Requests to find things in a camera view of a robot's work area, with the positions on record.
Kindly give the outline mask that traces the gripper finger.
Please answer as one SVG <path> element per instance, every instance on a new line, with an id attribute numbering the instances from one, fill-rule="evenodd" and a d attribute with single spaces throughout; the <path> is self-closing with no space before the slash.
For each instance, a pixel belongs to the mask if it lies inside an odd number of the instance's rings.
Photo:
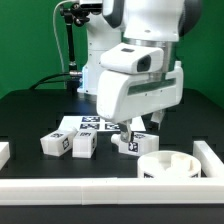
<path id="1" fill-rule="evenodd" d="M 121 135 L 120 135 L 120 139 L 125 142 L 128 143 L 132 140 L 132 131 L 131 131 L 131 124 L 130 121 L 123 121 L 119 124 L 119 128 L 121 131 Z"/>
<path id="2" fill-rule="evenodd" d="M 152 114 L 150 125 L 153 130 L 159 130 L 165 115 L 164 110 L 156 111 Z"/>

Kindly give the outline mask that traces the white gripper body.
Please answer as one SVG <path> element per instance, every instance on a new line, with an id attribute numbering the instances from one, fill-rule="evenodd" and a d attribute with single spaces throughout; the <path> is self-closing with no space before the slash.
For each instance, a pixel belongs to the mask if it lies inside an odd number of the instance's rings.
<path id="1" fill-rule="evenodd" d="M 97 113 L 112 123 L 146 115 L 177 105 L 183 92 L 183 69 L 176 61 L 165 79 L 153 74 L 127 75 L 104 71 L 98 83 Z"/>

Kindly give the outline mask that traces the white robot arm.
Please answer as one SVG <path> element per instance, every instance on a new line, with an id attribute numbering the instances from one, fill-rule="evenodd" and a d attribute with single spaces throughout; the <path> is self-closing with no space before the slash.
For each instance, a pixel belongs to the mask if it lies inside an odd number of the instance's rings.
<path id="1" fill-rule="evenodd" d="M 201 0 L 80 0 L 78 9 L 90 37 L 80 91 L 96 97 L 98 115 L 129 142 L 134 118 L 180 102 L 174 47 L 198 22 Z"/>

